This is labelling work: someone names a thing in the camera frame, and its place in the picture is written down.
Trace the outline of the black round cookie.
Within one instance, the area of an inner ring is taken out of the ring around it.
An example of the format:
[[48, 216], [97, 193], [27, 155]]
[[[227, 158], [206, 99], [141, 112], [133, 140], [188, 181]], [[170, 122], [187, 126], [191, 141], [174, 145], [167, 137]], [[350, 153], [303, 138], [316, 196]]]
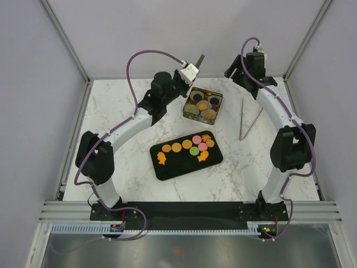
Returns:
[[202, 96], [200, 94], [194, 94], [192, 96], [192, 99], [195, 101], [195, 102], [199, 102], [202, 100]]
[[212, 106], [218, 106], [220, 101], [219, 101], [218, 98], [211, 98], [210, 99], [210, 103], [211, 103]]

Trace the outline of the green christmas cookie tin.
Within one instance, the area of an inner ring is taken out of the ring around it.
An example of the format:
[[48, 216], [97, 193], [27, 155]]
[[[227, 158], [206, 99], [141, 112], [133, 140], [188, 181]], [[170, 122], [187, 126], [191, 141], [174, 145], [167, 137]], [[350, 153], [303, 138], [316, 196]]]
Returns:
[[214, 125], [223, 102], [221, 93], [192, 87], [184, 104], [182, 115], [207, 125]]

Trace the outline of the metal serving tongs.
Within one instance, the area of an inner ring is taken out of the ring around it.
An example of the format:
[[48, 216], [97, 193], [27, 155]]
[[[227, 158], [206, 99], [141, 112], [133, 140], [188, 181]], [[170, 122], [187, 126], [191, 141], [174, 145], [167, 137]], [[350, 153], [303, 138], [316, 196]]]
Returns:
[[243, 141], [246, 138], [262, 111], [263, 107], [254, 99], [250, 99], [249, 97], [242, 98], [239, 141]]

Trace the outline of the gold tin lid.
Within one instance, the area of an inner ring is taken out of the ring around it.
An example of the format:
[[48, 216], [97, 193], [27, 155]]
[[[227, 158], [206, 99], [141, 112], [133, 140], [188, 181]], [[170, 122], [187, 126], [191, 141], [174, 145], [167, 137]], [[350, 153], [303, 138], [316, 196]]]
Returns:
[[199, 58], [197, 59], [196, 63], [195, 63], [195, 67], [196, 67], [197, 69], [200, 69], [200, 66], [201, 66], [201, 64], [202, 64], [202, 62], [203, 62], [204, 59], [205, 59], [205, 55], [204, 55], [204, 54], [201, 54], [201, 55], [199, 56]]

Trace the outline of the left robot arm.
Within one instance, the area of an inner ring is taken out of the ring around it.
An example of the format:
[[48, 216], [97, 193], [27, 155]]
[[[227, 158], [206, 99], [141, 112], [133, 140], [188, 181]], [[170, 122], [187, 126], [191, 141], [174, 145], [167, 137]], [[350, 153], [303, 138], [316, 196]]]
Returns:
[[122, 199], [112, 180], [115, 153], [136, 134], [157, 123], [172, 101], [186, 97], [197, 74], [193, 68], [175, 70], [173, 75], [156, 73], [133, 115], [103, 134], [87, 131], [82, 135], [75, 160], [77, 174], [87, 177], [86, 184], [92, 187], [108, 219], [116, 220], [122, 214]]

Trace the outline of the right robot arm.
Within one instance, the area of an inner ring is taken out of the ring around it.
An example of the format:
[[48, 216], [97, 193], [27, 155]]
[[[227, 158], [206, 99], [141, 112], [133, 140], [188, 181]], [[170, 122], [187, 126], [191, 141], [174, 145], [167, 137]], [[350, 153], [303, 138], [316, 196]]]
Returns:
[[273, 91], [277, 82], [266, 76], [264, 63], [264, 54], [257, 50], [246, 55], [239, 54], [224, 75], [252, 95], [277, 131], [270, 149], [273, 169], [249, 215], [264, 221], [274, 217], [285, 221], [288, 218], [286, 199], [282, 195], [290, 178], [309, 162], [315, 162], [312, 150], [316, 128], [293, 114]]

